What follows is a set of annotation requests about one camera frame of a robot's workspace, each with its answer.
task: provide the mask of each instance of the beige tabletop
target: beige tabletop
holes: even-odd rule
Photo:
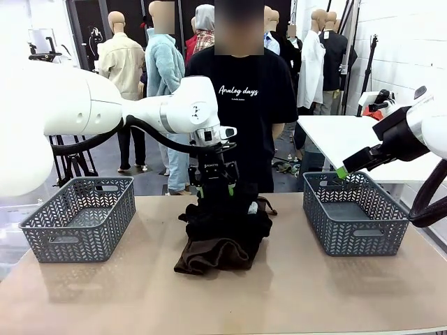
[[[409,228],[395,257],[326,256],[302,195],[279,212],[250,271],[176,274],[190,197],[137,198],[113,256],[39,264],[28,252],[0,284],[0,334],[174,335],[384,332],[447,326],[447,262]]]

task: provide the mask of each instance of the person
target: person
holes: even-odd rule
[[[191,58],[186,76],[211,79],[221,125],[237,128],[231,139],[237,146],[224,154],[225,161],[237,163],[240,181],[271,193],[274,139],[298,118],[290,71],[281,57],[263,48],[263,4],[226,0],[219,10],[219,39]]]

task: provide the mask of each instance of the plaid shirt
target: plaid shirt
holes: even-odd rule
[[[212,30],[198,30],[197,31],[197,44],[193,54],[212,47],[214,45],[214,32]]]

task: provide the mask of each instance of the brown cloth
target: brown cloth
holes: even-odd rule
[[[198,206],[190,204],[179,217],[188,223],[189,240],[174,271],[203,275],[209,269],[251,269],[259,244],[272,227],[265,206],[271,208],[272,215],[277,212],[267,199],[258,198],[258,212],[248,214],[250,199],[239,195],[211,207],[200,200]]]
[[[250,259],[241,246],[231,239],[188,240],[174,271],[181,274],[205,274],[209,268],[248,270],[253,261],[254,258]]]

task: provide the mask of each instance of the white wall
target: white wall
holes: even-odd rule
[[[2,50],[27,59],[28,29],[53,29],[56,45],[64,44],[79,66],[65,0],[0,0]]]
[[[303,19],[303,37],[310,28],[310,14],[326,9],[324,0],[304,0],[305,9],[297,17]],[[340,18],[345,0],[333,0]],[[365,78],[372,36],[379,42],[372,63],[369,91],[389,89],[399,101],[411,100],[420,86],[437,90],[446,81],[447,34],[445,34],[446,0],[362,0],[356,38],[358,60],[354,64],[349,88],[348,114],[356,114],[358,99]],[[408,185],[403,201],[411,206],[420,185]],[[441,186],[435,200],[447,195]],[[447,220],[436,223],[433,230],[447,241]]]

